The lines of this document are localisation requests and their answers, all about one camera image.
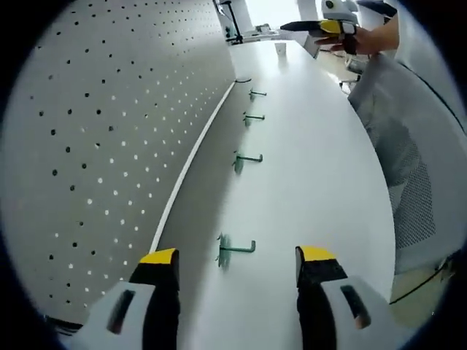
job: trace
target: white tabletop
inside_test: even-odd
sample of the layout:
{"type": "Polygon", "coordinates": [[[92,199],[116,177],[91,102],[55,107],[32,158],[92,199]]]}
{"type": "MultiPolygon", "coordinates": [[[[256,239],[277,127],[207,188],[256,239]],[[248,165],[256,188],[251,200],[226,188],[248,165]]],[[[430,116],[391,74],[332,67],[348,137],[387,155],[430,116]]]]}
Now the white tabletop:
{"type": "Polygon", "coordinates": [[[385,178],[346,96],[296,42],[284,58],[274,42],[233,46],[231,55],[237,77],[252,83],[237,85],[219,111],[159,245],[180,249],[180,348],[301,349],[296,246],[328,249],[347,275],[390,298],[395,239],[385,178]],[[244,98],[252,86],[267,96],[244,98]],[[246,128],[243,110],[266,119],[246,128]],[[264,161],[235,174],[227,150],[236,148],[264,161]],[[233,246],[256,240],[257,249],[232,253],[228,270],[219,269],[220,232],[233,246]]]}

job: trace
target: floor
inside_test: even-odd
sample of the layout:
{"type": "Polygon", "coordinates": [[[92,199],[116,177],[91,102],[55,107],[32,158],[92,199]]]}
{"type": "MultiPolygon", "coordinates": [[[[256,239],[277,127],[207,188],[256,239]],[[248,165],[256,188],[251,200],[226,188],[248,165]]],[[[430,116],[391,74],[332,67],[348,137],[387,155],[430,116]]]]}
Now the floor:
{"type": "MultiPolygon", "coordinates": [[[[357,76],[346,70],[344,57],[338,57],[333,53],[320,52],[317,62],[336,84],[342,80],[355,79],[357,76]]],[[[350,93],[349,86],[344,85],[342,90],[343,93],[350,93]]],[[[424,268],[395,276],[391,300],[412,290],[430,277],[433,272],[434,269],[424,268]]],[[[447,278],[443,278],[440,273],[416,292],[391,305],[391,311],[397,323],[409,328],[418,328],[423,325],[435,311],[446,284],[447,278]]]]}

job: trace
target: white cup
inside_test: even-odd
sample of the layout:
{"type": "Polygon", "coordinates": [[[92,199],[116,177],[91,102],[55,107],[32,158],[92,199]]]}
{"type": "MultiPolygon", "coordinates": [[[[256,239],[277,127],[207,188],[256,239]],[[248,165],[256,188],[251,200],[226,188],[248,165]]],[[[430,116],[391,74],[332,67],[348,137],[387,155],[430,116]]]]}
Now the white cup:
{"type": "Polygon", "coordinates": [[[284,42],[276,42],[276,52],[278,56],[285,56],[287,46],[284,42]]]}

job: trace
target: cable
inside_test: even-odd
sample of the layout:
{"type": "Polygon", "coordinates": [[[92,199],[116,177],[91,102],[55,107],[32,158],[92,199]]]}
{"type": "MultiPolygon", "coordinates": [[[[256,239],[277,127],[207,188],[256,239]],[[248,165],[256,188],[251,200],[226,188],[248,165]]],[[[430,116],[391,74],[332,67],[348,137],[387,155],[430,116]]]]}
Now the cable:
{"type": "Polygon", "coordinates": [[[408,291],[406,294],[398,297],[397,299],[391,301],[389,303],[389,305],[392,305],[392,304],[395,304],[397,303],[398,301],[401,301],[402,299],[404,299],[405,297],[411,295],[413,292],[415,292],[416,290],[418,290],[419,288],[423,287],[425,284],[427,284],[429,281],[431,281],[432,279],[434,279],[436,277],[436,275],[438,275],[438,273],[440,273],[447,265],[448,263],[448,260],[446,260],[444,262],[444,264],[438,269],[435,271],[435,273],[433,275],[431,275],[430,277],[428,277],[426,280],[424,280],[424,282],[420,283],[418,286],[416,286],[414,289],[408,291]]]}

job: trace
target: wall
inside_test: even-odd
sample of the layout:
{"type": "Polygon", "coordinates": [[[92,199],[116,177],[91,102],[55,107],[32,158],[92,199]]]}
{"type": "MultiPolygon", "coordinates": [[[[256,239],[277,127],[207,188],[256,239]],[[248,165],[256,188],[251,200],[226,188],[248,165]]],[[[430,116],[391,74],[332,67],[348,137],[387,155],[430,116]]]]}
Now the wall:
{"type": "Polygon", "coordinates": [[[51,23],[0,154],[4,237],[42,313],[82,323],[129,278],[234,79],[211,0],[78,0],[51,23]]]}

